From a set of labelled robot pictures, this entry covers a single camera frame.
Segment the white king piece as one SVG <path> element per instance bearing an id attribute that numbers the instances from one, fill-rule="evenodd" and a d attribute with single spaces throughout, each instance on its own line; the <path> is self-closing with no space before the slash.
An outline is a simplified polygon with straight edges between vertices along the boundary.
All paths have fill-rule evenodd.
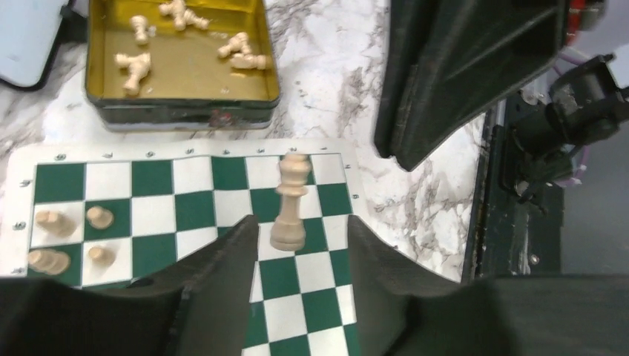
<path id="1" fill-rule="evenodd" d="M 286 154 L 279 162 L 280 211 L 271 227 L 270 243 L 280 251 L 298 251 L 306 241 L 300 217 L 300 199 L 308 193 L 306 181 L 312 166 L 304 154 Z"/>

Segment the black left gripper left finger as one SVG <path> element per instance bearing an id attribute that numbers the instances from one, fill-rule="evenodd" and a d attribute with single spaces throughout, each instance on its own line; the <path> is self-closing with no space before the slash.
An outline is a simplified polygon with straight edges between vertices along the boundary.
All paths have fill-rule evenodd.
<path id="1" fill-rule="evenodd" d="M 122 289 L 49 278 L 1 280 L 3 355 L 239 355 L 250 312 L 259 224 Z"/>

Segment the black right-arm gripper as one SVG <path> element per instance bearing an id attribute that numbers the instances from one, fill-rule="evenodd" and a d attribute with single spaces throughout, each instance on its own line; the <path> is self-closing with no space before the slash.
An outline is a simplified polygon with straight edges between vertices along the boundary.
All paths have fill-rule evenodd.
<path id="1" fill-rule="evenodd" d="M 414 170 L 441 143 L 548 69 L 567 1 L 391 1 L 374 132 L 383 158 Z"/>

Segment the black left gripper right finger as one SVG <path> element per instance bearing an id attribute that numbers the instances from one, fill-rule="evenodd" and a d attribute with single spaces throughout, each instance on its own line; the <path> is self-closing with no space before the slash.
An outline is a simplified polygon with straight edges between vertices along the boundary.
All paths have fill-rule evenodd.
<path id="1" fill-rule="evenodd" d="M 628 278 L 559 275 L 455 283 L 347 220 L 363 355 L 626 355 Z"/>

